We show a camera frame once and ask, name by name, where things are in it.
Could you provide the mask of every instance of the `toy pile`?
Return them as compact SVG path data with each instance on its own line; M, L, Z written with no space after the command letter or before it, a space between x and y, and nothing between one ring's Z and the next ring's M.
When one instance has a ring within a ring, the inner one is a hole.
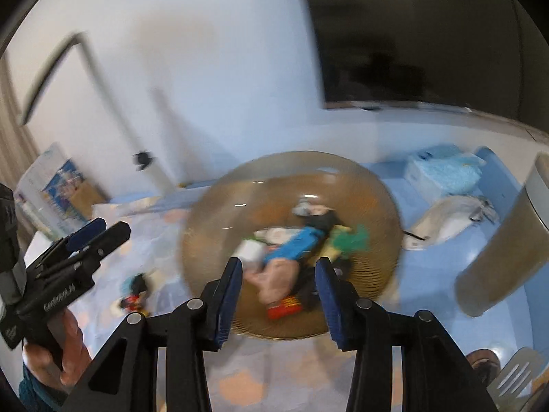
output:
M242 261L244 278L259 289L270 319L317 307L315 268L309 263L328 257L338 277L347 279L352 253L368 248L366 228L358 225L352 231L333 209L305 198L292 213L303 220L303 227L256 231L233 254Z

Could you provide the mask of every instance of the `white wall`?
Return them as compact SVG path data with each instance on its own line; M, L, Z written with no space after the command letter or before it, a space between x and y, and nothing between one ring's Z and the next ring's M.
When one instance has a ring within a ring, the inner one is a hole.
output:
M522 181L540 147L521 128L457 115L322 110L303 0L41 0L8 48L21 102L50 52L80 30L131 124L179 181L219 177L278 151L367 162L442 141L486 145ZM487 131L493 128L500 133ZM30 130L41 150L61 143L111 196L151 188L76 52L54 76Z

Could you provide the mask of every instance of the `patterned tablecloth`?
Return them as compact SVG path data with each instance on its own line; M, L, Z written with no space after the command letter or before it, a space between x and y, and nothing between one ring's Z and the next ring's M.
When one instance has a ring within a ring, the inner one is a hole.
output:
M125 313L117 303L124 280L145 272L153 290L148 309L153 315L172 311L190 298L179 274L179 239L188 214L188 198L173 197L154 204L143 199L129 204L95 206L94 214L108 226L127 222L131 239L104 259L95 273L95 288L71 310L94 356ZM382 298L386 308L398 303L396 284ZM232 334L218 353L205 353L212 408L233 411L345 410L351 386L354 352L342 353L328 334L297 341L260 341ZM401 410L400 352L394 351L393 410ZM159 354L158 409L165 408L165 353Z

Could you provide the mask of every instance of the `light blue tissue package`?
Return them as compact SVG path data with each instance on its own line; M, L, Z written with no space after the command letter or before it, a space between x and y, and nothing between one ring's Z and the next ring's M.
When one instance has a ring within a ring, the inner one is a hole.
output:
M472 192L485 163L454 144L444 144L410 155L404 175L426 201L434 203L445 196Z

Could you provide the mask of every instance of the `beige cylinder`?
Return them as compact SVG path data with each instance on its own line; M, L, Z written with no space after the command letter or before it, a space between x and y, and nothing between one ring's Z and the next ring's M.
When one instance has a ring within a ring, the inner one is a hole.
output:
M549 156L540 154L511 212L455 283L456 300L480 316L549 260Z

